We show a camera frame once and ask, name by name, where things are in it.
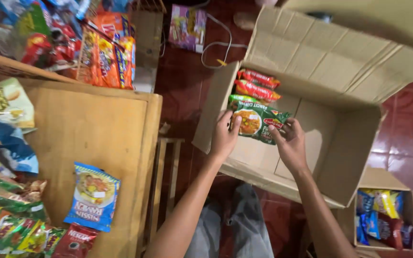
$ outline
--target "forearm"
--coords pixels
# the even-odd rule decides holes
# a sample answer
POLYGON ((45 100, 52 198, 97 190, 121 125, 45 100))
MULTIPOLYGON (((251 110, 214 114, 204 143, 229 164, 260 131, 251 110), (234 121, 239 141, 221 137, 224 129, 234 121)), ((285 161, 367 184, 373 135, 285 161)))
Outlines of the forearm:
POLYGON ((310 170, 293 173, 318 257, 358 257, 324 201, 310 170))
POLYGON ((220 167, 221 162, 218 159, 207 158, 197 178, 149 244, 145 258, 181 258, 184 256, 196 230, 203 204, 220 167))

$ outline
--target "right hand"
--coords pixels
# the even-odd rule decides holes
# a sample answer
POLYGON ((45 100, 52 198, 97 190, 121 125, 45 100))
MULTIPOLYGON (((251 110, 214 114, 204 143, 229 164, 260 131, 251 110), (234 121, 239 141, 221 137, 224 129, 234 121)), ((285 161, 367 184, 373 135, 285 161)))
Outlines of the right hand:
POLYGON ((281 160, 291 173, 309 169, 305 157, 305 133, 297 119, 288 118, 282 133, 272 125, 268 129, 277 143, 281 160))

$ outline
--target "hand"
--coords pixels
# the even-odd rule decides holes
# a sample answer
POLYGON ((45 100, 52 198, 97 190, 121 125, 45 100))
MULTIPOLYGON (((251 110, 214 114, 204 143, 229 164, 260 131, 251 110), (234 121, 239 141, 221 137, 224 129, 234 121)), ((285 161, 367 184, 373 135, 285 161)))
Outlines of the hand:
POLYGON ((208 156, 221 163, 227 159, 237 143, 241 116, 235 118, 232 130, 229 132, 229 123, 232 114, 233 112, 231 110, 221 111, 217 118, 216 127, 211 140, 211 149, 208 156))
POLYGON ((270 125, 268 127, 273 140, 277 143, 278 152, 284 165, 292 174, 308 170, 305 157, 305 133, 294 118, 288 118, 282 129, 282 134, 270 125))

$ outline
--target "purple box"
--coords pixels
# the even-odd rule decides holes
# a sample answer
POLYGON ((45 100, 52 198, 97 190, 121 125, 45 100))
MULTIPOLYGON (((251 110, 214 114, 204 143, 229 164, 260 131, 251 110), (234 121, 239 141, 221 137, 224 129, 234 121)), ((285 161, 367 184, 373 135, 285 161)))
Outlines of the purple box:
POLYGON ((202 53, 206 16, 202 10, 173 5, 168 41, 179 48, 202 53))

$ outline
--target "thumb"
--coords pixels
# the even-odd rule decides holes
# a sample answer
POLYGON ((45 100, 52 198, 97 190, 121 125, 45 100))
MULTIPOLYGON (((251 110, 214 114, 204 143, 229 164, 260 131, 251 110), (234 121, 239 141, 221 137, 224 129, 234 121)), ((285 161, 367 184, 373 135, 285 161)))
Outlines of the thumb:
POLYGON ((237 116, 234 120, 234 124, 232 126, 232 134, 233 135, 238 135, 238 130, 240 130, 240 125, 241 125, 241 116, 237 116))
POLYGON ((277 145, 283 145, 285 143, 284 138, 281 136, 280 132, 277 128, 275 128, 275 126, 269 125, 268 131, 270 132, 272 139, 277 143, 277 145))

